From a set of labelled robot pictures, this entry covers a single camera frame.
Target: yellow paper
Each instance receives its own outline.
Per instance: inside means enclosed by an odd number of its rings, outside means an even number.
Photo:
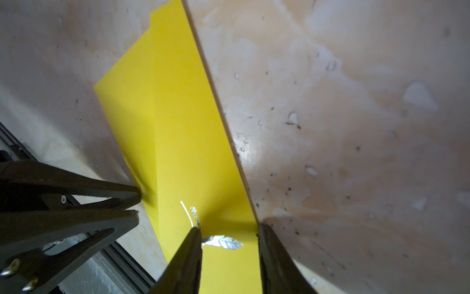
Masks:
[[[261,293],[257,222],[180,0],[151,14],[150,29],[95,86],[168,261],[195,207],[203,237],[200,293]]]

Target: dirty white surface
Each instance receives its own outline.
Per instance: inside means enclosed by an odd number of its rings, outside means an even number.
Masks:
[[[0,118],[129,183],[92,85],[164,1],[3,1]],[[470,288],[470,2],[190,0],[259,219],[321,293]],[[120,242],[164,264],[141,209]]]

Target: dark speck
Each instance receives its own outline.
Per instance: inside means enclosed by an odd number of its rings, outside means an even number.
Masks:
[[[446,26],[444,28],[444,31],[442,32],[442,34],[444,35],[444,38],[449,38],[450,33],[451,33],[450,27]]]

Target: aluminum foil piece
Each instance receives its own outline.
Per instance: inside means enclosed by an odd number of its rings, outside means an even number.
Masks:
[[[203,238],[202,245],[222,247],[224,249],[231,249],[231,250],[237,250],[238,248],[243,246],[242,243],[238,242],[237,240],[231,237],[225,237],[225,235],[205,237]]]
[[[193,214],[193,217],[194,217],[194,220],[196,221],[197,227],[201,228],[201,223],[199,222],[199,219],[197,218],[196,208],[194,206],[191,206],[189,209],[191,210],[191,213]]]

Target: screw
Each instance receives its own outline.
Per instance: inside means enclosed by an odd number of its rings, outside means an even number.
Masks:
[[[37,283],[38,283],[38,278],[32,278],[28,284],[24,285],[21,291],[29,292],[36,287]]]
[[[20,260],[18,258],[15,258],[14,260],[11,261],[10,265],[7,268],[1,271],[0,276],[2,277],[11,276],[14,273],[16,273],[19,267],[20,267]]]

